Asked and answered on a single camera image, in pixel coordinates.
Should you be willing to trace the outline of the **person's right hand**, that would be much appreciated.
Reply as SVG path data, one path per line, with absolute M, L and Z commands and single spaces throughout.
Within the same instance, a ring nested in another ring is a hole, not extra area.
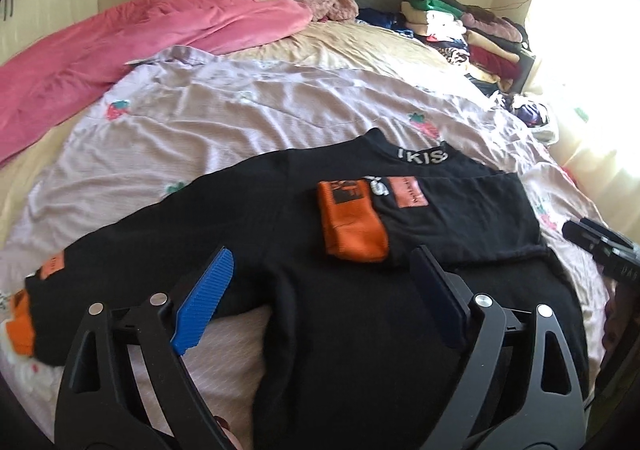
M 605 352 L 612 352 L 622 338 L 629 320 L 634 314 L 637 293 L 620 282 L 613 296 L 605 305 L 605 324 L 602 344 Z

